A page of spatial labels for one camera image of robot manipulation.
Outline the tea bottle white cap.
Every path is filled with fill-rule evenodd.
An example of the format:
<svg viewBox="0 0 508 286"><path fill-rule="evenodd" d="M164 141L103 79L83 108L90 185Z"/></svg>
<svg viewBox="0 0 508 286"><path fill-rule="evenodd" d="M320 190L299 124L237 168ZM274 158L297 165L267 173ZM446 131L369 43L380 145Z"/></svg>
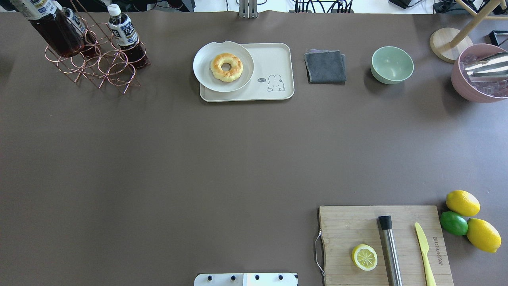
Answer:
<svg viewBox="0 0 508 286"><path fill-rule="evenodd" d="M51 0L10 0L59 56L73 57L84 41L65 14Z"/></svg>

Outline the white round plate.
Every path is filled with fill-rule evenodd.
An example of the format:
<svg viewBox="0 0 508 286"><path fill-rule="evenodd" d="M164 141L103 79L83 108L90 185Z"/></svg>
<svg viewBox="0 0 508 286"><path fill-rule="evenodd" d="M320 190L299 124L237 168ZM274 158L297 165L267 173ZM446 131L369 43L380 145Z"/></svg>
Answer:
<svg viewBox="0 0 508 286"><path fill-rule="evenodd" d="M216 92L241 89L252 79L254 60L240 44L224 41L202 47L194 57L193 71L198 81Z"/></svg>

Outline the grey folded cloth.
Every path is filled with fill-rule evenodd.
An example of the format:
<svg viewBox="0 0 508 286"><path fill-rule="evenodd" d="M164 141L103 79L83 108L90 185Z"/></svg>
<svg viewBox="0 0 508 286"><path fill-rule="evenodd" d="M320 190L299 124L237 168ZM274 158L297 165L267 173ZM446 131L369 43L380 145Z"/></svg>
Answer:
<svg viewBox="0 0 508 286"><path fill-rule="evenodd" d="M345 83L345 54L339 50L310 49L304 54L310 83Z"/></svg>

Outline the bamboo cutting board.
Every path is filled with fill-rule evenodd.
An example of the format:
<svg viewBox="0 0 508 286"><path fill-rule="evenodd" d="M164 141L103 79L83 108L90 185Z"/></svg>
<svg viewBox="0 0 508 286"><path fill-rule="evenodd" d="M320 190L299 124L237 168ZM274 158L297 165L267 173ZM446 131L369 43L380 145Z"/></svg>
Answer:
<svg viewBox="0 0 508 286"><path fill-rule="evenodd" d="M395 251L402 284L425 286L423 258L414 225L419 223L426 235L428 261L438 286L454 281L446 243L436 206L320 206L319 228L323 245L323 284L325 286L390 286L386 239L379 216L390 215ZM353 248L371 246L378 263L372 271L363 271L352 260Z"/></svg>

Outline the steel muddler black tip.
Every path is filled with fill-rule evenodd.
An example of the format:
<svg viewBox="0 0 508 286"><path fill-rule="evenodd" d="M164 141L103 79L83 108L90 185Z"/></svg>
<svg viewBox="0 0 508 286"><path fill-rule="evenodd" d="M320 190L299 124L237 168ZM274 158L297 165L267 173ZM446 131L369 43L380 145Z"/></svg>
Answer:
<svg viewBox="0 0 508 286"><path fill-rule="evenodd" d="M402 274L398 262L395 236L393 233L392 217L390 215L379 216L381 237L383 239L383 252L386 257L386 268L391 286L402 286Z"/></svg>

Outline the green ceramic bowl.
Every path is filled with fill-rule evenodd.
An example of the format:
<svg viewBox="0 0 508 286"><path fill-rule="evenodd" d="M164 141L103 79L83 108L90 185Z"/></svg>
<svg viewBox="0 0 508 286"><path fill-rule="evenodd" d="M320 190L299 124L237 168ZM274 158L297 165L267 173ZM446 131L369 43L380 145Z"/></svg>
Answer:
<svg viewBox="0 0 508 286"><path fill-rule="evenodd" d="M412 76L414 62L403 49L384 46L373 53L370 70L380 83L393 85L402 83Z"/></svg>

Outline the half lemon slice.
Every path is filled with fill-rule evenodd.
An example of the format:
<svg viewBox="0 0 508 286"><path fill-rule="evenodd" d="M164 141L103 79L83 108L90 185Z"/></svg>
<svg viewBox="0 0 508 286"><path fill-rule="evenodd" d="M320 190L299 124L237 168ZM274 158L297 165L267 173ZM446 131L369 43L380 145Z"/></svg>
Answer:
<svg viewBox="0 0 508 286"><path fill-rule="evenodd" d="M363 271L372 271L378 263L376 251L369 245L359 244L352 250L353 263Z"/></svg>

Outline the yellow plastic knife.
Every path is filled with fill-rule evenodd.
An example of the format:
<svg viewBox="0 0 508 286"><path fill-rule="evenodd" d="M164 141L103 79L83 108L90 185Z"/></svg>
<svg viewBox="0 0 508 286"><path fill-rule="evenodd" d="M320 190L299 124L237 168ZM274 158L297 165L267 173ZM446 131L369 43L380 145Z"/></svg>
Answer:
<svg viewBox="0 0 508 286"><path fill-rule="evenodd" d="M429 244L425 232L418 222L414 223L414 228L417 234L418 243L421 251L421 258L424 266L425 281L427 286L437 286L434 274L428 259Z"/></svg>

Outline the green lime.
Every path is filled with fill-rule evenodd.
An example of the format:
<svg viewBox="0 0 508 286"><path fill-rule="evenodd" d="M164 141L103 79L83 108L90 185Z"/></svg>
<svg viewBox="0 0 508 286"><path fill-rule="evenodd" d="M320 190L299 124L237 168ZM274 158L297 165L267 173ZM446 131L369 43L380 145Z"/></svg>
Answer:
<svg viewBox="0 0 508 286"><path fill-rule="evenodd" d="M468 232L467 221L454 211L446 211L440 217L441 227L452 235L464 236Z"/></svg>

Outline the wooden mug tree stand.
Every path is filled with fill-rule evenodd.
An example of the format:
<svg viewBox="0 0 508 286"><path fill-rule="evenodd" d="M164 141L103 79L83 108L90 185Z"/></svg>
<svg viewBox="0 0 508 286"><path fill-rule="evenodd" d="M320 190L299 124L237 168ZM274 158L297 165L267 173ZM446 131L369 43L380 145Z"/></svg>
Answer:
<svg viewBox="0 0 508 286"><path fill-rule="evenodd" d="M505 0L490 0L483 9L475 12L472 8L468 7L462 0L457 0L462 8L464 8L470 15L472 20L462 29L455 29L451 27L441 28L430 36L430 47L433 53L441 60L447 63L455 63L460 54L468 47L472 46L472 40L469 34L485 20L505 20L505 16L490 16L492 11L501 6L501 9L507 9Z"/></svg>

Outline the pink ice bowl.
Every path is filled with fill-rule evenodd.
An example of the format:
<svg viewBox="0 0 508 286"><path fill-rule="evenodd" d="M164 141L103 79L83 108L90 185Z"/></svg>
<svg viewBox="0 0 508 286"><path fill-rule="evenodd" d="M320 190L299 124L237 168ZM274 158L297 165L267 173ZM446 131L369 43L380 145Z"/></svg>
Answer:
<svg viewBox="0 0 508 286"><path fill-rule="evenodd" d="M472 82L464 71L466 64L500 52L507 51L491 44L475 44L466 48L452 68L451 82L456 92L464 99L480 103L493 103L507 99L507 80Z"/></svg>

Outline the whole yellow lemon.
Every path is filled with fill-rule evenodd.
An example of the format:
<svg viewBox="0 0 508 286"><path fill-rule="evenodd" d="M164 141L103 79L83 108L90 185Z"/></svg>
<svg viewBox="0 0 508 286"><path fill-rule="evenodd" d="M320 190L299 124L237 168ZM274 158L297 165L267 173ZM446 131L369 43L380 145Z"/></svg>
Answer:
<svg viewBox="0 0 508 286"><path fill-rule="evenodd" d="M490 253L497 252L502 243L498 230L487 221L477 218L468 219L466 237L472 245Z"/></svg>

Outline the steel ice scoop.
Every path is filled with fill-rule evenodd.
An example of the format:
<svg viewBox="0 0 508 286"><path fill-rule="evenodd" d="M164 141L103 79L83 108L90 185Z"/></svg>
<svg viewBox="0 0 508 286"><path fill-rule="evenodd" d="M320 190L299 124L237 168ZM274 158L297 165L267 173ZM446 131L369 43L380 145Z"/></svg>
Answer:
<svg viewBox="0 0 508 286"><path fill-rule="evenodd" d="M508 53L500 52L482 60L466 64L464 71L472 82L490 82L507 80Z"/></svg>

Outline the aluminium frame post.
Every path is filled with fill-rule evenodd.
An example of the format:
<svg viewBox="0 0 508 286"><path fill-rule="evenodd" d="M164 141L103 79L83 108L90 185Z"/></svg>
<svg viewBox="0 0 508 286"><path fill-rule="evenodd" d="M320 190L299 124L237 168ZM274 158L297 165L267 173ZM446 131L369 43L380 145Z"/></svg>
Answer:
<svg viewBox="0 0 508 286"><path fill-rule="evenodd" d="M239 18L255 19L258 18L257 0L239 0Z"/></svg>

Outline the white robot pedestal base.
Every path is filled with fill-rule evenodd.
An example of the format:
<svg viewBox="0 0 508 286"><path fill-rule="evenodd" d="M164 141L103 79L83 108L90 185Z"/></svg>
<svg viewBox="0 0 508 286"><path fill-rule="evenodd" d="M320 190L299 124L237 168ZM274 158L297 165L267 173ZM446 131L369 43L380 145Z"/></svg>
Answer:
<svg viewBox="0 0 508 286"><path fill-rule="evenodd" d="M194 286L298 286L296 273L204 273L194 279Z"/></svg>

